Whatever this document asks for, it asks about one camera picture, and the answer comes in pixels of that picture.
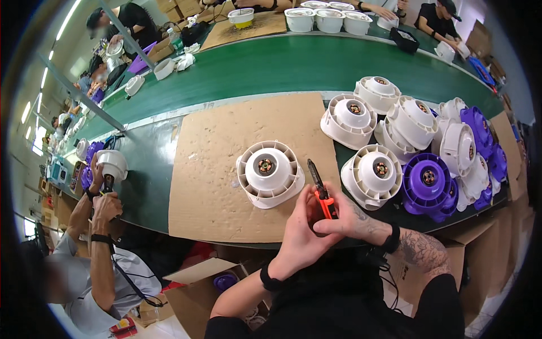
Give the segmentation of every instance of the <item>white shirt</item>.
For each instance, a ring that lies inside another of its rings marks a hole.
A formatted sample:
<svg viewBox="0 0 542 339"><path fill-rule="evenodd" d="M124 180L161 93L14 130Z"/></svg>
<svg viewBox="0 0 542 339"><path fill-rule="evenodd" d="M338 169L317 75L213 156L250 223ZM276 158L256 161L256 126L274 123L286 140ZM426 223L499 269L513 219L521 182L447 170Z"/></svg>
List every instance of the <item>white shirt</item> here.
<svg viewBox="0 0 542 339"><path fill-rule="evenodd" d="M73 241L71 236L65 233L56 245L53 253L75 255L76 252L77 245L75 244L75 241ZM137 255L130 251L115 247L113 258L124 272L142 276L130 276L130 278L143 294L156 296L160 293L162 289L160 281ZM72 319L75 326L81 332L88 335L99 334L107 331L111 326L115 326L128 311L141 303L141 298L136 295L126 279L120 274L117 268L113 266L116 297L109 313L103 311L97 305L91 293L91 260L90 258L77 259L82 262L88 272L87 288L78 299L67 303L64 307L64 311L66 311L66 314Z"/></svg>

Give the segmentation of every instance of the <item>wristwatch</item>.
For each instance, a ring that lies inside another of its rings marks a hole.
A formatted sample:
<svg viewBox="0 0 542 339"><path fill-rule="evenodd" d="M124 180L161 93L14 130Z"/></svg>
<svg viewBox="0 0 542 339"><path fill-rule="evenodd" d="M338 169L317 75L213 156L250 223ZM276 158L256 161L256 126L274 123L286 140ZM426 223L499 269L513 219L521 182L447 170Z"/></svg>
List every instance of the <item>wristwatch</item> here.
<svg viewBox="0 0 542 339"><path fill-rule="evenodd" d="M282 291L284 288L290 286L290 284L295 281L295 278L294 278L294 277L296 277L295 275L289 277L288 279L286 279L284 281L280 281L278 279L271 278L269 276L269 273L267 273L268 266L269 266L269 264L262 267L262 270L260 271L260 279L262 280L263 288L268 290L269 292Z"/></svg>

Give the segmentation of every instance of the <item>wrist strap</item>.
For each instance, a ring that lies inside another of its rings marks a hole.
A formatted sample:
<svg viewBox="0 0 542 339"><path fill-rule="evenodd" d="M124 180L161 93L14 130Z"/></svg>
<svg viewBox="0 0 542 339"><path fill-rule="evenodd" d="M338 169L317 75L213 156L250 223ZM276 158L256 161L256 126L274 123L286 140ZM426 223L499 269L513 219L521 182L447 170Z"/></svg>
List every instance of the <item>wrist strap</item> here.
<svg viewBox="0 0 542 339"><path fill-rule="evenodd" d="M386 238L386 241L382 244L381 248L385 250L387 253L393 253L399 248L399 236L401 234L401 230L399 226L397 226L395 223L390 223L391 226L391 235L388 235Z"/></svg>

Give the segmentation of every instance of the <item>hand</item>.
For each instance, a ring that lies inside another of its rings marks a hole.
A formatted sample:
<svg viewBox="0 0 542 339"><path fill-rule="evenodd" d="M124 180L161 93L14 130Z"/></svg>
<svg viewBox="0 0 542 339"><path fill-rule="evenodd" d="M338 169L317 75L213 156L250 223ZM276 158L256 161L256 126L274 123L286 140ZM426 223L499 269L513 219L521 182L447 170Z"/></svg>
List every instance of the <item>hand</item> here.
<svg viewBox="0 0 542 339"><path fill-rule="evenodd" d="M385 222L369 217L352 200L348 199L339 189L328 182L324 186L334 199L335 209L339 219L324 219L313 226L315 232L338 233L351 238L362 239L373 245L380 246L388 235L391 226Z"/></svg>
<svg viewBox="0 0 542 339"><path fill-rule="evenodd" d="M269 264L271 278L285 280L298 270L314 264L331 246L344 238L340 234L320 238L309 227L309 223L324 217L314 190L314 186L307 185L299 194L294 212L286 221L279 254Z"/></svg>
<svg viewBox="0 0 542 339"><path fill-rule="evenodd" d="M102 184L104 183L104 175L102 171L104 170L104 164L98 165L98 156L94 153L91 161L91 171L92 171L92 184L88 188L94 194L97 194L100 191Z"/></svg>
<svg viewBox="0 0 542 339"><path fill-rule="evenodd" d="M124 39L122 34L115 34L115 35L113 35L113 37L109 41L109 44L116 44L117 42L121 41L122 39Z"/></svg>
<svg viewBox="0 0 542 339"><path fill-rule="evenodd" d="M402 10L407 10L408 0L399 0L397 1L397 8Z"/></svg>
<svg viewBox="0 0 542 339"><path fill-rule="evenodd" d="M397 15L395 15L392 11L390 11L389 9L386 9L386 8L383 8L383 7L380 7L380 6L377 6L377 5L373 5L371 4L369 6L369 4L366 4L368 9L375 13L376 15L379 15L381 17L384 17L388 20L395 20L397 19Z"/></svg>
<svg viewBox="0 0 542 339"><path fill-rule="evenodd" d="M117 215L122 214L122 204L118 199L117 192L106 193L103 196L95 196L92 200L94 204L94 220L109 222Z"/></svg>

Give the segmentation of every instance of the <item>white plastic bowl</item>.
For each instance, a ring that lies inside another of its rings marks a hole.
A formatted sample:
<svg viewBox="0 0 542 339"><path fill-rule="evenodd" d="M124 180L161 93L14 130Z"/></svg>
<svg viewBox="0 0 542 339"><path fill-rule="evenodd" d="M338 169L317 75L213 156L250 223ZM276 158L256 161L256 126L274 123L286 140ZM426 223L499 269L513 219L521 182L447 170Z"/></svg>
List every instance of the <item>white plastic bowl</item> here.
<svg viewBox="0 0 542 339"><path fill-rule="evenodd" d="M315 14L311 8L289 8L284 15L292 32L306 33L312 30Z"/></svg>
<svg viewBox="0 0 542 339"><path fill-rule="evenodd" d="M355 11L343 11L344 29L353 35L366 35L372 19L367 15Z"/></svg>
<svg viewBox="0 0 542 339"><path fill-rule="evenodd" d="M344 14L332 8L317 9L316 24L318 29L326 33L339 33L343 26Z"/></svg>

